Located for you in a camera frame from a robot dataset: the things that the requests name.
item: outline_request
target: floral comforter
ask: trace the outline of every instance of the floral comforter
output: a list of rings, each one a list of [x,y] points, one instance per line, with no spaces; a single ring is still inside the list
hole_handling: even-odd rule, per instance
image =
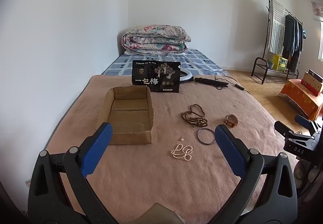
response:
[[[191,38],[180,26],[137,26],[122,37],[122,46],[135,54],[175,55],[187,50]]]

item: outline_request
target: silver bolt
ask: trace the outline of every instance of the silver bolt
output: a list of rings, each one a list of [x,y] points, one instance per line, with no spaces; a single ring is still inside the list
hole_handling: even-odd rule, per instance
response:
[[[76,146],[73,146],[73,147],[71,147],[71,148],[69,149],[69,152],[70,152],[71,154],[75,154],[77,151],[78,151],[78,148],[77,148]]]
[[[259,154],[259,151],[256,148],[252,148],[250,149],[250,153],[252,153],[253,155],[257,155]]]
[[[280,156],[282,157],[282,158],[287,158],[287,155],[285,154],[285,153],[280,153]]]
[[[43,150],[39,153],[40,156],[46,156],[47,155],[47,151],[46,150]]]

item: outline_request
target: white wall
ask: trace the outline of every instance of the white wall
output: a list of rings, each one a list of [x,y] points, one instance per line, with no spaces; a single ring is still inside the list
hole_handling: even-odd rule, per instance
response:
[[[317,17],[313,13],[311,1],[323,4],[323,0],[296,0],[296,16],[303,22],[307,34],[307,39],[303,40],[303,51],[298,65],[300,78],[309,69],[323,76],[323,62],[319,60],[321,22],[314,20]]]
[[[0,180],[20,209],[38,153],[127,26],[128,0],[0,0]]]
[[[294,10],[294,0],[277,0]],[[268,0],[129,0],[129,26],[182,26],[189,48],[202,51],[219,66],[252,69],[262,56]]]

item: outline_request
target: black metal rack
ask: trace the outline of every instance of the black metal rack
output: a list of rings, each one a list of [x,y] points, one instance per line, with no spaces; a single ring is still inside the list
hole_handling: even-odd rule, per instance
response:
[[[264,55],[266,53],[266,45],[267,45],[267,40],[268,40],[268,29],[269,29],[269,8],[270,8],[270,2],[271,0],[268,0],[268,25],[267,25],[267,35],[266,35],[266,42],[265,42],[265,45],[264,45],[264,53],[263,53],[263,56],[262,57],[257,57],[255,59],[255,63],[254,63],[254,67],[252,69],[252,73],[251,73],[251,76],[255,76],[257,77],[258,79],[260,79],[262,82],[261,84],[263,85],[265,81],[267,82],[285,82],[288,80],[288,76],[291,75],[291,76],[296,76],[296,79],[298,78],[298,70],[296,70],[296,74],[294,72],[291,72],[289,69],[287,69],[285,72],[279,72],[279,71],[276,71],[274,69],[270,69],[268,67],[268,62],[264,59]],[[293,16],[295,19],[296,17],[290,13],[288,10],[286,10],[288,12],[289,15]],[[259,64],[257,63],[258,60],[262,60],[264,62],[264,64]],[[260,68],[264,69],[265,72],[264,74],[255,74],[255,68],[256,66],[259,66]],[[268,75],[268,71],[270,72],[274,72],[274,73],[280,73],[280,74],[286,74],[286,77],[283,77],[283,76],[274,76],[274,75]],[[276,80],[269,80],[269,79],[266,79],[266,77],[272,77],[272,78],[277,78]]]

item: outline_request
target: brown bead necklace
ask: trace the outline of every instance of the brown bead necklace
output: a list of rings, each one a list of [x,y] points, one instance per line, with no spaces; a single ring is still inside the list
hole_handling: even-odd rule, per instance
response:
[[[203,115],[200,115],[198,113],[193,112],[192,107],[197,106]],[[180,114],[181,118],[185,120],[187,123],[193,125],[193,126],[199,126],[199,127],[206,127],[207,126],[207,119],[205,117],[205,113],[202,109],[202,107],[198,104],[193,104],[190,106],[190,111],[186,111]]]

